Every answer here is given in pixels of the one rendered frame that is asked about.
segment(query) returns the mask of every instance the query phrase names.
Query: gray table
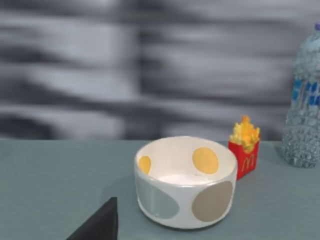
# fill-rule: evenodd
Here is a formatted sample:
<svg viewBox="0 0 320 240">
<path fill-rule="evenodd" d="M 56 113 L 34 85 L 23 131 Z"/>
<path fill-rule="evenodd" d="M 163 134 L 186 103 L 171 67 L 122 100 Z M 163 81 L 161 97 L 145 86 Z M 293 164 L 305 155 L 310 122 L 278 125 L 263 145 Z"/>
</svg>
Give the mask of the gray table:
<svg viewBox="0 0 320 240">
<path fill-rule="evenodd" d="M 315 240 L 320 167 L 298 169 L 262 142 L 257 169 L 238 181 L 213 227 L 181 231 L 148 220 L 136 203 L 133 157 L 146 141 L 0 141 L 0 239 L 65 240 L 118 197 L 119 240 Z"/>
</svg>

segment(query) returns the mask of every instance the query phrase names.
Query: ceramic bowl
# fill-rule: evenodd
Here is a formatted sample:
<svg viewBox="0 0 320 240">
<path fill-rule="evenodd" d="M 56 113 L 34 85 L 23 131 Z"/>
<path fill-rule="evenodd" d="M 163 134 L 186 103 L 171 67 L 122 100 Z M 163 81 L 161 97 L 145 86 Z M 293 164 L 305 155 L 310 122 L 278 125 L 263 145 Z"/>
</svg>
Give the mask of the ceramic bowl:
<svg viewBox="0 0 320 240">
<path fill-rule="evenodd" d="M 229 212 L 237 159 L 225 146 L 198 137 L 162 138 L 134 160 L 137 201 L 153 221 L 178 229 L 212 225 Z"/>
</svg>

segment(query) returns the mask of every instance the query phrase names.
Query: blurred background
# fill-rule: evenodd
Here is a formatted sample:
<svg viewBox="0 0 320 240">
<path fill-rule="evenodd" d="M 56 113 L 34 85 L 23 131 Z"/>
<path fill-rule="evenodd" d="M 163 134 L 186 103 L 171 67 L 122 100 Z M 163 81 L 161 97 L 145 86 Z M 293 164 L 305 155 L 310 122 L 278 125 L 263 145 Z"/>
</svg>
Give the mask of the blurred background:
<svg viewBox="0 0 320 240">
<path fill-rule="evenodd" d="M 317 0 L 0 0 L 0 138 L 279 140 Z"/>
</svg>

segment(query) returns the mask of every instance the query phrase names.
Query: polka dot bowl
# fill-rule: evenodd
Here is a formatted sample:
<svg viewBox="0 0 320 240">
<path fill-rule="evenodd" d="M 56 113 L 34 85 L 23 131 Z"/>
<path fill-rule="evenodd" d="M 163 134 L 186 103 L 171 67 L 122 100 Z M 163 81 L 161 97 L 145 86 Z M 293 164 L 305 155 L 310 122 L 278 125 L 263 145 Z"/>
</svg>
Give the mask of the polka dot bowl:
<svg viewBox="0 0 320 240">
<path fill-rule="evenodd" d="M 135 156 L 138 205 L 168 227 L 210 226 L 231 208 L 237 168 L 235 155 L 214 141 L 190 136 L 153 141 Z"/>
</svg>

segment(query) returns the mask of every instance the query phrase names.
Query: yellow fries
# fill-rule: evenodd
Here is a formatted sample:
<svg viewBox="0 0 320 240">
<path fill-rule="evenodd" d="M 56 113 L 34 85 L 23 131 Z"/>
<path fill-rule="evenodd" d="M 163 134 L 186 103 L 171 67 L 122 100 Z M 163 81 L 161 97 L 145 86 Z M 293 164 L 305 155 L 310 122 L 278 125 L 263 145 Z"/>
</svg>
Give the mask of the yellow fries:
<svg viewBox="0 0 320 240">
<path fill-rule="evenodd" d="M 233 128 L 233 134 L 230 135 L 229 141 L 242 145 L 246 153 L 251 152 L 256 143 L 260 140 L 260 128 L 255 128 L 250 123 L 250 117 L 247 115 L 242 116 L 242 122 L 236 123 Z"/>
</svg>

